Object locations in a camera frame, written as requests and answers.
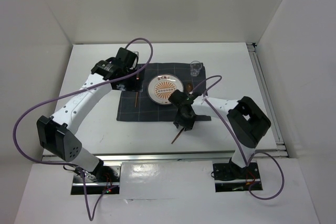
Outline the copper fork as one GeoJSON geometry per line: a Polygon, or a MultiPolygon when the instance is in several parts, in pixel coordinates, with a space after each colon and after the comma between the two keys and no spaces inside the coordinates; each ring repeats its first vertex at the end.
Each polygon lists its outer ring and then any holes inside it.
{"type": "Polygon", "coordinates": [[[135,104],[134,107],[136,108],[138,105],[138,97],[139,97],[139,91],[136,92],[136,96],[135,96],[135,104]]]}

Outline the copper knife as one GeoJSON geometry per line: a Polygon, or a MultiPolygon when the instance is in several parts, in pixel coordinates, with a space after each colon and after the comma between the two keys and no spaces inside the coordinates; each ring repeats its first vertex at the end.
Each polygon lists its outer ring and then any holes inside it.
{"type": "Polygon", "coordinates": [[[177,133],[177,135],[174,137],[174,139],[172,140],[171,144],[174,144],[174,142],[179,138],[179,136],[183,133],[184,131],[184,127],[177,133]]]}

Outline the dark grey checked cloth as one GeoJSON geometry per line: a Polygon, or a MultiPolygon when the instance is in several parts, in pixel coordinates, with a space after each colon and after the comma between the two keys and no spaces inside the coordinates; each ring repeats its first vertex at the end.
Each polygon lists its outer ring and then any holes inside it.
{"type": "Polygon", "coordinates": [[[117,121],[121,122],[172,122],[176,115],[173,105],[159,105],[154,103],[148,95],[149,82],[160,74],[172,74],[178,77],[184,87],[191,83],[197,92],[204,92],[206,83],[206,69],[202,67],[197,77],[190,74],[188,63],[151,63],[145,69],[143,91],[139,93],[138,105],[135,108],[136,92],[123,91],[120,95],[117,121]]]}

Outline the orange sunburst plate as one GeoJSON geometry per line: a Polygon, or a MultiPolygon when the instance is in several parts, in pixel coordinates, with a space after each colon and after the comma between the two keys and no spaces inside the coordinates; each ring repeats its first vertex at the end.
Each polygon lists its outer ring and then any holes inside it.
{"type": "Polygon", "coordinates": [[[171,74],[154,77],[147,87],[149,98],[159,105],[171,105],[169,97],[176,90],[184,91],[184,85],[178,77],[171,74]]]}

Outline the copper spoon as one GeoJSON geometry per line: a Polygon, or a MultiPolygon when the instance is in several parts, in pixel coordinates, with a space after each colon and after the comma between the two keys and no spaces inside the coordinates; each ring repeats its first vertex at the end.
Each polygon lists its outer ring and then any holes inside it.
{"type": "Polygon", "coordinates": [[[185,90],[187,93],[191,93],[193,90],[193,85],[191,83],[188,83],[185,87],[185,90]]]}

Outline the clear drinking glass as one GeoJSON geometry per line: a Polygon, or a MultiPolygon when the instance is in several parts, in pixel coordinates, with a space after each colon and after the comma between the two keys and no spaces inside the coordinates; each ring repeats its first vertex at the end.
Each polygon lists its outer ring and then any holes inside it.
{"type": "Polygon", "coordinates": [[[199,61],[192,61],[190,63],[190,74],[192,77],[197,77],[203,67],[203,63],[199,61]]]}

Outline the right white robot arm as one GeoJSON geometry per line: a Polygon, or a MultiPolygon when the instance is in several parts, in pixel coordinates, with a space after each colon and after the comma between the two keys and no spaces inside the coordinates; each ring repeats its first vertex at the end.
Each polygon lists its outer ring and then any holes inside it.
{"type": "Polygon", "coordinates": [[[244,96],[239,100],[225,100],[176,90],[169,101],[177,108],[173,124],[185,131],[193,129],[198,116],[220,119],[237,145],[229,160],[230,174],[240,178],[247,172],[256,147],[271,127],[270,119],[252,98],[244,96]]]}

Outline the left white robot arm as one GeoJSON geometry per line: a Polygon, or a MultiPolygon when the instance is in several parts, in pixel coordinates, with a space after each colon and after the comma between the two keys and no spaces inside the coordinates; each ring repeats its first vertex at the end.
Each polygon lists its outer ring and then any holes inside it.
{"type": "Polygon", "coordinates": [[[110,91],[142,90],[144,72],[136,72],[138,60],[138,52],[120,48],[115,57],[95,64],[80,94],[73,96],[50,117],[41,116],[37,120],[40,145],[63,161],[82,168],[93,182],[111,174],[111,169],[86,150],[75,134],[85,117],[110,91]]]}

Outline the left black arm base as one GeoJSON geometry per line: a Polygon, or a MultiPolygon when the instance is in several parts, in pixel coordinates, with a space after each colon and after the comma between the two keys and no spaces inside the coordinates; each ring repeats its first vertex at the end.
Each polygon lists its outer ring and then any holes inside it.
{"type": "MultiPolygon", "coordinates": [[[[84,188],[80,172],[70,166],[63,166],[63,169],[73,173],[71,195],[84,195],[84,188]]],[[[121,165],[113,164],[109,166],[100,176],[96,178],[93,175],[85,173],[86,189],[88,195],[100,195],[106,190],[106,195],[117,195],[120,193],[120,175],[121,165]]]]}

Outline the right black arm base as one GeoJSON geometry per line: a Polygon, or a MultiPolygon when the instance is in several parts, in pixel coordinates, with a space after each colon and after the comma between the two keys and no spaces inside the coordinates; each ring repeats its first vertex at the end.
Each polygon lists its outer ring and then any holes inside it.
{"type": "Polygon", "coordinates": [[[215,163],[211,177],[214,179],[217,193],[249,191],[249,186],[252,186],[251,190],[263,190],[256,162],[251,162],[243,169],[235,169],[231,163],[215,163]]]}

